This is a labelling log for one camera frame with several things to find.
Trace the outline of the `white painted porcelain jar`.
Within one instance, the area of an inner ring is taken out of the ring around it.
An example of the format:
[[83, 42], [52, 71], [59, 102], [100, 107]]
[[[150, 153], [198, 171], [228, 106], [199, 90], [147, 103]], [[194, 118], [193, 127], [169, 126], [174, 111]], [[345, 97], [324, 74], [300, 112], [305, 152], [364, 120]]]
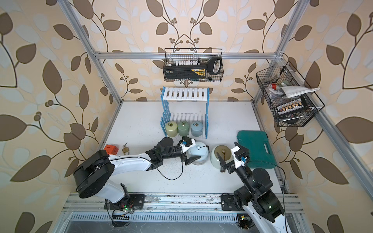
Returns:
[[199, 159], [192, 162], [194, 165], [200, 166], [206, 163], [209, 158], [209, 146], [203, 142], [196, 141], [196, 145], [190, 148], [186, 153], [187, 158], [200, 156]]

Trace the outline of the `blue small tea canister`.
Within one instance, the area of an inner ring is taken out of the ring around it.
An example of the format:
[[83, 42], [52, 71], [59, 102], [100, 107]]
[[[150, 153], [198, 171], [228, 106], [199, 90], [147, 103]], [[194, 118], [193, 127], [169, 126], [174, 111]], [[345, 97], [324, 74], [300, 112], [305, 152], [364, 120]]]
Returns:
[[203, 123], [200, 121], [194, 121], [191, 126], [191, 134], [194, 137], [200, 137], [203, 135]]

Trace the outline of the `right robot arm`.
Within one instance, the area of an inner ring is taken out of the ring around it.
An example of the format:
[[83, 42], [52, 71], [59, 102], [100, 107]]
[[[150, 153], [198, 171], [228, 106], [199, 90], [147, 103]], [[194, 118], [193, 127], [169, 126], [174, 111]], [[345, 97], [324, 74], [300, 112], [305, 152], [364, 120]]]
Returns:
[[226, 150], [215, 152], [219, 159], [221, 172], [235, 173], [243, 186], [234, 191], [232, 195], [223, 193], [220, 196], [223, 211], [244, 210], [246, 214], [239, 220], [249, 222], [261, 233], [290, 233], [285, 211], [285, 198], [280, 201], [271, 188], [273, 183], [267, 170], [263, 168], [250, 169], [250, 151], [242, 145], [235, 143], [231, 150], [233, 160], [224, 160]]

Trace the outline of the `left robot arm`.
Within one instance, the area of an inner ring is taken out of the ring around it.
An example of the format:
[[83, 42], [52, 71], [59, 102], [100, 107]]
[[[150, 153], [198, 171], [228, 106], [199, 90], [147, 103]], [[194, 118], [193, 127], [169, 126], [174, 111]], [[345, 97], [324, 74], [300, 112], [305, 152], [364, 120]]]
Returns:
[[133, 172], [157, 170], [165, 159], [180, 158], [186, 166], [202, 158], [201, 156], [187, 156], [190, 149], [199, 149], [195, 139], [182, 137], [175, 146], [170, 137], [163, 138], [152, 149], [139, 155], [116, 156], [99, 150], [84, 161], [74, 171], [76, 192], [81, 199], [92, 196], [101, 197], [117, 209], [124, 209], [130, 205], [130, 195], [124, 184], [110, 180], [112, 176]]

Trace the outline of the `cream jar with brown lid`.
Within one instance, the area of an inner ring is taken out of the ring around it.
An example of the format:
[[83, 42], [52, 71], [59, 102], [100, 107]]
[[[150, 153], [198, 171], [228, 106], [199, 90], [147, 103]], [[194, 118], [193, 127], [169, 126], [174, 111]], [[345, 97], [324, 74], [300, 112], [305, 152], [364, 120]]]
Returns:
[[231, 150], [226, 145], [217, 145], [211, 151], [210, 161], [214, 168], [220, 170], [221, 160], [224, 160], [225, 163], [233, 160]]

